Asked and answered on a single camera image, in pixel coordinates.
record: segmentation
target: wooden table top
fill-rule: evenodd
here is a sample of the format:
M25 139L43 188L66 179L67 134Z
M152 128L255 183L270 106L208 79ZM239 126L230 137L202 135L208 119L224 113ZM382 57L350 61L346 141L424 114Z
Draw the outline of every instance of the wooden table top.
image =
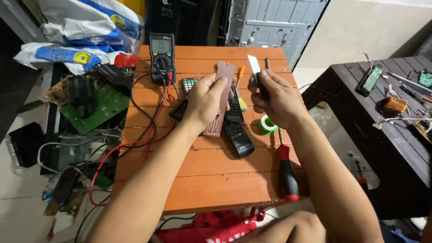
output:
M280 142L276 134L263 135L258 130L258 122L263 114L253 111L251 93L247 89L248 79L252 74L247 55L256 56L260 66L265 67L264 59L270 60L271 70L291 85L297 85L291 68L280 48L238 48L238 47L175 47L176 80L175 86L184 97L184 90L179 81L186 77L201 78L214 72L219 60L236 66L236 77L241 66L245 72L238 86L239 92L249 106L243 113L243 127L255 145L255 151L238 159L235 148L224 132L220 137L198 137L189 150L183 165L171 187L164 215L191 212L222 210L235 207L256 205L283 204L278 198L279 158L276 152ZM150 53L148 46L142 46L135 74L135 80L150 72ZM170 94L175 95L173 88ZM156 110L162 97L163 89L152 83L150 76L141 79L132 90L135 102L150 115ZM173 109L174 102L166 101L156 121L156 138L166 134L174 120L168 113ZM122 142L136 141L150 120L140 113L132 103L129 104ZM303 171L292 148L291 140L283 131L284 142L291 147L290 159L299 184L300 197L308 196L308 189ZM158 147L158 142L149 146L149 156ZM145 147L133 149L118 161L113 193L117 193L122 185L143 165Z

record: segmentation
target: green led board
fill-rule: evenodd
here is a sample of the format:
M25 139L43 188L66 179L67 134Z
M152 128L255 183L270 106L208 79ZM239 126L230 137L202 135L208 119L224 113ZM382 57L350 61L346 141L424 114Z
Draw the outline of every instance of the green led board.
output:
M422 70L420 73L419 83L428 88L432 86L432 73Z
M368 96L371 93L372 89L375 87L375 84L377 83L378 78L381 76L381 73L382 69L378 66L374 66L369 76L367 76L360 82L357 91L363 95Z
M60 112L80 135L85 135L129 106L129 98L110 86L95 90L95 102L95 113L86 118L80 118L71 104L60 108Z

